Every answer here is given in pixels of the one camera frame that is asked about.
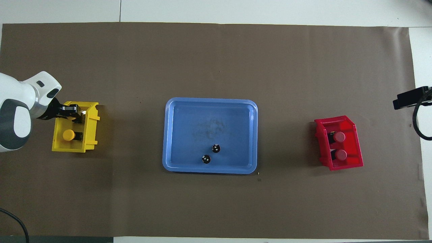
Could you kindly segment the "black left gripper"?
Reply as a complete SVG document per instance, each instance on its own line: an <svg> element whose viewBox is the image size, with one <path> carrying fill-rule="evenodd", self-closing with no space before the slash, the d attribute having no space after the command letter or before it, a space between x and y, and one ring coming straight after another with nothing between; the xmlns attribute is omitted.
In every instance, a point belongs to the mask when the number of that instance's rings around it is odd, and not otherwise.
<svg viewBox="0 0 432 243"><path fill-rule="evenodd" d="M69 120L76 124L82 124L85 121L85 115L80 112L78 105L61 105L58 108L58 99L52 99L45 112L37 117L40 120L50 120L56 115L70 115Z"/></svg>

